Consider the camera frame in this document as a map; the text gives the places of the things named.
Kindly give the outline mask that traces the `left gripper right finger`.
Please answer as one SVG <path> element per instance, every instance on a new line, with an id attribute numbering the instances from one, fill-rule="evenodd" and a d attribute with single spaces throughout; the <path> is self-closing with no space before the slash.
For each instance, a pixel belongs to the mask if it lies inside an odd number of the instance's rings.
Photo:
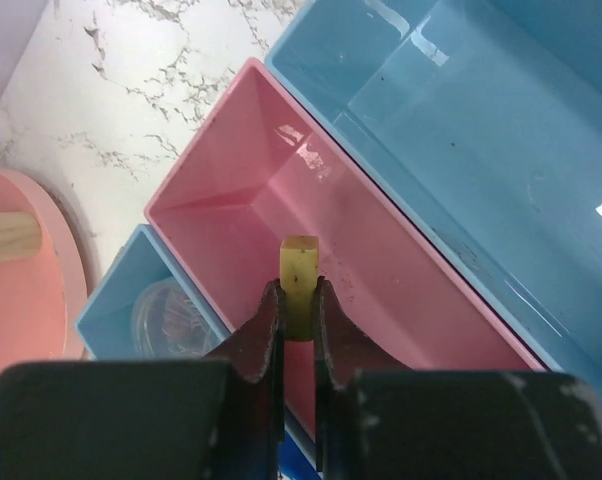
<path id="1" fill-rule="evenodd" d="M 602 404 L 547 371 L 413 370 L 312 303 L 316 466 L 327 479 L 602 479 Z"/>

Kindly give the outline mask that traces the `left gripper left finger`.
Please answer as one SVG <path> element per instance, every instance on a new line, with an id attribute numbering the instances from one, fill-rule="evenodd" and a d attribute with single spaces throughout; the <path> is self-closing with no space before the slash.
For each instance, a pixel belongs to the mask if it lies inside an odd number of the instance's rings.
<path id="1" fill-rule="evenodd" d="M 0 479 L 273 479 L 285 295 L 200 359 L 45 361 L 0 373 Z"/>

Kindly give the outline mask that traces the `clear paperclip jar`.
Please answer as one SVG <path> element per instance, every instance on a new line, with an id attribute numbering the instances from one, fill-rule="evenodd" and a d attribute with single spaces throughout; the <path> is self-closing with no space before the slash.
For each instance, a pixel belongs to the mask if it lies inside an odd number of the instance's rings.
<path id="1" fill-rule="evenodd" d="M 143 359 L 200 358 L 219 336 L 174 278 L 151 284 L 136 299 L 131 335 Z"/>

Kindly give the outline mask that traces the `tan cork eraser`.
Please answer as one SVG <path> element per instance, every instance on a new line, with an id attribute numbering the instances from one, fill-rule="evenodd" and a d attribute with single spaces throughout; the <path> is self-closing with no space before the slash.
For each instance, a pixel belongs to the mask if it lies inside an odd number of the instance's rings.
<path id="1" fill-rule="evenodd" d="M 279 266 L 280 285 L 289 315 L 286 337 L 291 341 L 311 341 L 312 301 L 319 276 L 319 239 L 288 236 L 280 246 Z"/>

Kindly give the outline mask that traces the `pastel four-compartment drawer organizer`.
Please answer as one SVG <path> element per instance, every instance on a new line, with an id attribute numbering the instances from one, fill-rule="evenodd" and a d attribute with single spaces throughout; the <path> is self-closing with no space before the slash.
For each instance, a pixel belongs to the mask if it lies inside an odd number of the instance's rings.
<path id="1" fill-rule="evenodd" d="M 602 1 L 311 1 L 145 216 L 77 319 L 93 361 L 202 358 L 141 358 L 139 295 L 174 278 L 221 344 L 316 236 L 317 285 L 406 367 L 565 373 L 602 404 Z M 285 323 L 276 477 L 327 479 L 312 333 Z"/>

